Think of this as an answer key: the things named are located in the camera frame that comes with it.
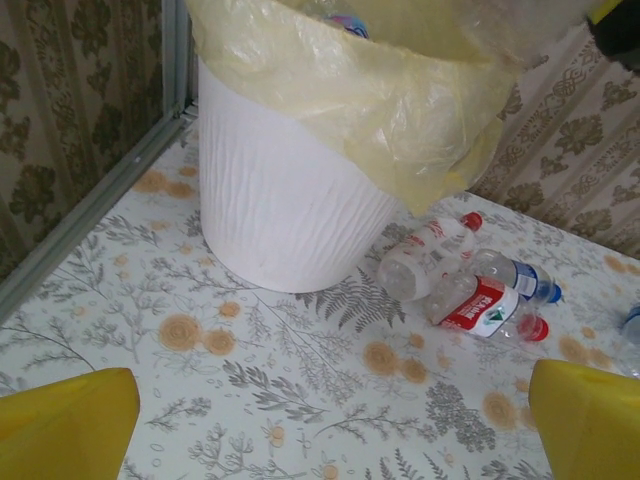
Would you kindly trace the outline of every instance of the yellow plastic bag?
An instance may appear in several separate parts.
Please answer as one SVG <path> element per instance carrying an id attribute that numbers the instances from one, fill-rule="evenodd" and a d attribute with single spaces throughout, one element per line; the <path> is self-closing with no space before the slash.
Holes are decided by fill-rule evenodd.
<path id="1" fill-rule="evenodd" d="M 300 121 L 414 214 L 474 182 L 515 74 L 464 36 L 450 0 L 344 0 L 371 40 L 300 13 L 308 1 L 186 0 L 197 53 L 229 88 Z"/>

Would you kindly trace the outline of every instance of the yellow object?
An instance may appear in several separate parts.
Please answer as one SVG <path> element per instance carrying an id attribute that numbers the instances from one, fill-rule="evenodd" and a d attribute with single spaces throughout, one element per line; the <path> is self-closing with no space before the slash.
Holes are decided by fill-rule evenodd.
<path id="1" fill-rule="evenodd" d="M 309 1 L 187 0 L 198 55 L 414 214 L 477 180 L 519 72 L 471 43 L 451 0 L 341 0 L 370 41 L 300 13 Z"/>
<path id="2" fill-rule="evenodd" d="M 124 368 L 0 398 L 0 478 L 114 480 L 139 410 Z"/>
<path id="3" fill-rule="evenodd" d="M 555 480 L 640 478 L 640 381 L 540 360 L 529 403 Z"/>
<path id="4" fill-rule="evenodd" d="M 594 25 L 602 21 L 604 17 L 609 15 L 614 8 L 622 3 L 623 0 L 605 0 L 598 8 L 594 8 L 589 14 L 589 18 Z"/>

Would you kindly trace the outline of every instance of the white trash can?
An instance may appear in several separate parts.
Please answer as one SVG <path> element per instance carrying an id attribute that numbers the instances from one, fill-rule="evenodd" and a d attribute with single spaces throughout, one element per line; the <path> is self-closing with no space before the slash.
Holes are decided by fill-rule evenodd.
<path id="1" fill-rule="evenodd" d="M 204 237 L 244 280 L 303 293 L 356 264 L 400 203 L 296 120 L 248 100 L 199 64 Z"/>

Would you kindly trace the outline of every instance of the water bottle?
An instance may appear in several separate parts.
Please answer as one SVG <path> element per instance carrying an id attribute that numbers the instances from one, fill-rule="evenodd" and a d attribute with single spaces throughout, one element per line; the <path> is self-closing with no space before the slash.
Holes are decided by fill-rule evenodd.
<path id="1" fill-rule="evenodd" d="M 364 22 L 343 0 L 309 0 L 302 7 L 302 13 L 358 37 L 369 38 Z"/>
<path id="2" fill-rule="evenodd" d="M 535 305 L 556 303 L 562 297 L 562 289 L 544 269 L 511 260 L 494 250 L 478 250 L 465 270 L 495 278 Z"/>
<path id="3" fill-rule="evenodd" d="M 622 327 L 617 363 L 622 373 L 640 379 L 640 303 L 631 309 Z"/>
<path id="4" fill-rule="evenodd" d="M 474 233 L 482 226 L 476 212 L 436 218 L 387 253 L 378 268 L 378 282 L 391 298 L 408 302 L 424 298 L 443 276 L 471 257 Z"/>
<path id="5" fill-rule="evenodd" d="M 424 301 L 434 325 L 462 329 L 510 342 L 540 342 L 549 325 L 534 305 L 513 288 L 489 277 L 454 273 L 442 279 Z"/>

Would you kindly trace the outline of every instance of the trash can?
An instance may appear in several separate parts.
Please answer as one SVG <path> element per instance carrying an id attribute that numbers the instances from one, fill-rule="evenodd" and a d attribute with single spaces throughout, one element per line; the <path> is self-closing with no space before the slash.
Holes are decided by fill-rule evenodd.
<path id="1" fill-rule="evenodd" d="M 187 0 L 205 239 L 290 293 L 346 278 L 402 203 L 423 214 L 477 178 L 514 81 L 448 0 L 341 0 L 373 41 L 304 15 L 308 1 Z"/>

